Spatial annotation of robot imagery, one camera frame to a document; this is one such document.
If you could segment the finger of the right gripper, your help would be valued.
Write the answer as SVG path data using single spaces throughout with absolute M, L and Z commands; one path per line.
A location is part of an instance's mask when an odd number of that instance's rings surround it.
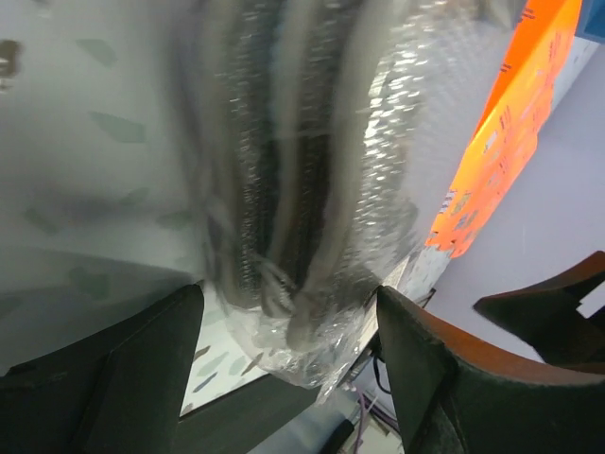
M 530 345 L 547 364 L 602 364 L 604 310 L 586 318 L 581 300 L 604 283 L 604 252 L 527 288 L 483 297 L 474 310 Z

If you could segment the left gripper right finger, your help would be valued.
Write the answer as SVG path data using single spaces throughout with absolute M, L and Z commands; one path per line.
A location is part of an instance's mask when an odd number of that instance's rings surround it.
M 520 357 L 377 290 L 406 453 L 601 453 L 604 377 Z

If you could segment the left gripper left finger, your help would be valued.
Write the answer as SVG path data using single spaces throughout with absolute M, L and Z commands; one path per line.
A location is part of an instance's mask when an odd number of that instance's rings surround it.
M 199 286 L 1 378 L 4 453 L 168 453 L 203 315 Z

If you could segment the silver scrubber pack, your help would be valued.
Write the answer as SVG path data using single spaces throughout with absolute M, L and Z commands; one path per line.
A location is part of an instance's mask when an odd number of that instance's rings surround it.
M 325 399 L 419 251 L 520 1 L 196 1 L 178 28 L 204 268 L 260 368 Z

